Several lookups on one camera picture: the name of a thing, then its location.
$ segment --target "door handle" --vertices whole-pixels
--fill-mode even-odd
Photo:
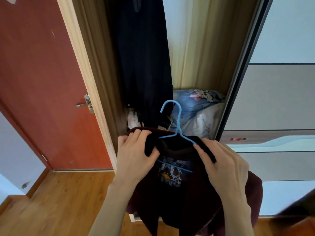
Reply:
[[[91,114],[94,114],[94,110],[93,110],[93,106],[92,106],[92,103],[91,103],[91,100],[90,100],[90,96],[88,94],[84,95],[84,99],[86,101],[86,103],[77,103],[76,104],[76,107],[82,107],[82,106],[87,106],[90,110],[90,113]]]

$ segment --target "floor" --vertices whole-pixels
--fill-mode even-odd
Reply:
[[[87,236],[113,177],[113,172],[49,173],[31,199],[13,200],[0,216],[1,236]],[[256,236],[270,236],[274,229],[259,220],[254,230]],[[121,235],[150,233],[126,214]],[[159,222],[158,235],[178,235],[178,230]]]

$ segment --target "wooden door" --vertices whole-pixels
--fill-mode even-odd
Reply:
[[[0,0],[0,100],[53,169],[112,168],[57,0]]]

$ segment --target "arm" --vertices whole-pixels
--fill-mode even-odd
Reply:
[[[217,160],[213,163],[199,146],[194,145],[205,165],[210,183],[221,198],[226,235],[254,236],[251,209],[245,195],[248,163],[227,145],[205,138],[202,141]]]
[[[147,157],[144,146],[150,131],[137,129],[118,138],[117,171],[89,236],[119,235],[128,202],[137,184],[146,176],[159,156],[154,148]]]

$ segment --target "forearm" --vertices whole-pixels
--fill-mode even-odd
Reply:
[[[254,236],[251,209],[245,199],[233,198],[222,202],[226,236]]]
[[[118,181],[109,185],[107,195],[88,236],[119,235],[128,202],[134,186],[125,186]]]

